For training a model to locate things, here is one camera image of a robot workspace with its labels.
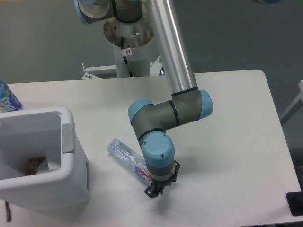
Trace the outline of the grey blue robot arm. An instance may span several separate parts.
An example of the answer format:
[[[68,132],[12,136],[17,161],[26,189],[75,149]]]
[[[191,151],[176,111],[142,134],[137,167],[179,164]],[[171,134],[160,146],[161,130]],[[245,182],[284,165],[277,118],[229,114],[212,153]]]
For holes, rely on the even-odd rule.
[[[151,185],[145,193],[155,198],[177,179],[180,168],[167,130],[208,117],[209,94],[198,88],[191,70],[177,14],[171,0],[76,0],[82,23],[104,21],[104,35],[114,49],[119,77],[149,75],[146,47],[156,41],[172,99],[154,104],[141,99],[128,109]]]

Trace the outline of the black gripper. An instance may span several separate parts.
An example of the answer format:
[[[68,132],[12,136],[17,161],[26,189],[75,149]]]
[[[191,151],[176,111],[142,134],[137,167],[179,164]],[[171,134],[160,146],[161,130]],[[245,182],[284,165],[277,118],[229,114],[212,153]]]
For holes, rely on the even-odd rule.
[[[176,182],[180,167],[181,165],[175,160],[174,172],[172,174],[162,176],[150,174],[152,184],[145,189],[144,193],[149,198],[157,198],[160,194],[163,195],[164,188],[166,186],[171,186],[172,183]]]

